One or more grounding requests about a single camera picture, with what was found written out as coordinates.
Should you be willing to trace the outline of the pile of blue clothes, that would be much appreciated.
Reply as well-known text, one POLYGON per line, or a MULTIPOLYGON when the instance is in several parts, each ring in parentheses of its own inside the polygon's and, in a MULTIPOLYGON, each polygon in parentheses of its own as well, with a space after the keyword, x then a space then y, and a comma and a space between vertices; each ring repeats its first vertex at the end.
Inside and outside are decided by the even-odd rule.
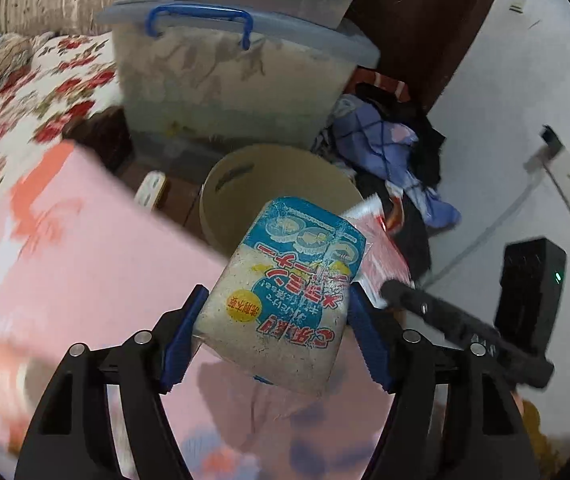
POLYGON ((431 269, 429 237, 462 220, 438 193, 444 142, 404 82, 359 67, 313 143, 363 197, 376 194, 385 214, 401 215, 391 239, 413 280, 431 269))

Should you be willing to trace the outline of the beige round trash bin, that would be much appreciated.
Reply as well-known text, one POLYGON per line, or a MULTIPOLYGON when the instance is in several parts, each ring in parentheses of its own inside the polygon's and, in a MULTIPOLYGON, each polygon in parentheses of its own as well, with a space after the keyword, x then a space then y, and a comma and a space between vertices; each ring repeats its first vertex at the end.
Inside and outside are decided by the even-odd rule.
POLYGON ((333 214, 362 202, 350 178, 320 156, 291 146, 250 145, 217 162, 201 187, 204 238, 230 257, 263 206, 283 196, 303 198, 333 214))

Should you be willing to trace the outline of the floral white red blanket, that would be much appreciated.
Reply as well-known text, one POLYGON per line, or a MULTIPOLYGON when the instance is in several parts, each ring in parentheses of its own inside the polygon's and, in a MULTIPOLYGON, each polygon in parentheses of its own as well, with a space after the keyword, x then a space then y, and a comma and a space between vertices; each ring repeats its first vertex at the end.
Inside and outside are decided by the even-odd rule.
POLYGON ((109 32, 0 36, 0 196, 68 122, 121 102, 109 32))

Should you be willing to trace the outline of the red white snack wrapper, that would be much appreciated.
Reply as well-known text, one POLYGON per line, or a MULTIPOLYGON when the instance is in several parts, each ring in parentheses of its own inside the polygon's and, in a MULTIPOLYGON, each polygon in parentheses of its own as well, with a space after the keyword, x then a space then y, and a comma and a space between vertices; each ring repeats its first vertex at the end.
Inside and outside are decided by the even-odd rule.
POLYGON ((365 252, 355 281, 360 284, 373 307, 388 308, 381 296, 381 287, 386 281, 396 280, 412 286, 410 268, 396 244, 390 238, 384 206, 377 194, 366 198, 342 215, 365 237, 365 252))

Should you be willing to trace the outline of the blue white snack bag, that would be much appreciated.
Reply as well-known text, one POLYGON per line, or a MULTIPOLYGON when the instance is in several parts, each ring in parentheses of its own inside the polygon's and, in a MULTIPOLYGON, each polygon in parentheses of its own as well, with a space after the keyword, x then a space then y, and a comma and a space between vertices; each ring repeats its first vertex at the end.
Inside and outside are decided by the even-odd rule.
POLYGON ((347 323, 366 238, 298 197, 261 209, 194 324, 194 336, 255 378, 319 396, 347 323))

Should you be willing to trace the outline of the white power strip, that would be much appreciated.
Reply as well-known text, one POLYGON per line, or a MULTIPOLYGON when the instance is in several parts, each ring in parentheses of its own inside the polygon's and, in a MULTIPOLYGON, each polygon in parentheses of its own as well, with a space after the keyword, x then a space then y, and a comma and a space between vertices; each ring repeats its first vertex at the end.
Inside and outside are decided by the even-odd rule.
POLYGON ((134 195, 134 202, 146 209, 154 209, 162 199, 165 188, 166 175, 158 170, 149 171, 134 195))

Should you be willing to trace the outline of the pink printed bed sheet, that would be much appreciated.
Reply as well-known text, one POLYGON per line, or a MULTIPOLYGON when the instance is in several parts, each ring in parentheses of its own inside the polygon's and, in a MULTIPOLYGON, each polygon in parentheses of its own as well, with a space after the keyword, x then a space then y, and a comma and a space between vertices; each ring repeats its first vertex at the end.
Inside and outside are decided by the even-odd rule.
MULTIPOLYGON (((64 142, 0 196, 0 471, 11 476, 35 400, 72 344, 122 344, 212 286, 222 259, 64 142)), ((197 479, 357 479, 390 408, 345 334, 318 399, 262 385, 207 348, 162 403, 197 479)))

